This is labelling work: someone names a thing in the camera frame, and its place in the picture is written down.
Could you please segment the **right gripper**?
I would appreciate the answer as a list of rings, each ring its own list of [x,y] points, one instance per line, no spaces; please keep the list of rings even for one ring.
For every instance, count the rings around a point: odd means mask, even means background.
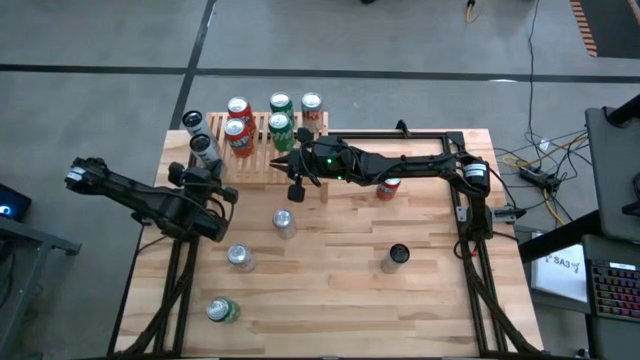
[[[299,128],[297,150],[272,159],[270,164],[276,170],[284,172],[294,181],[289,186],[287,198],[301,203],[305,199],[303,179],[308,178],[316,187],[320,187],[320,178],[346,180],[353,167],[353,158],[349,147],[337,136],[321,136],[314,139],[307,128]]]

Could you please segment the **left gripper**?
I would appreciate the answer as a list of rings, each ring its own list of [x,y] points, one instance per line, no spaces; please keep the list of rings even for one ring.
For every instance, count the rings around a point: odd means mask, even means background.
[[[222,159],[214,161],[210,168],[198,166],[186,168],[178,162],[172,162],[168,170],[169,182],[178,187],[200,191],[206,196],[215,193],[221,195],[224,201],[233,205],[238,202],[238,190],[222,184],[226,171],[226,166]]]

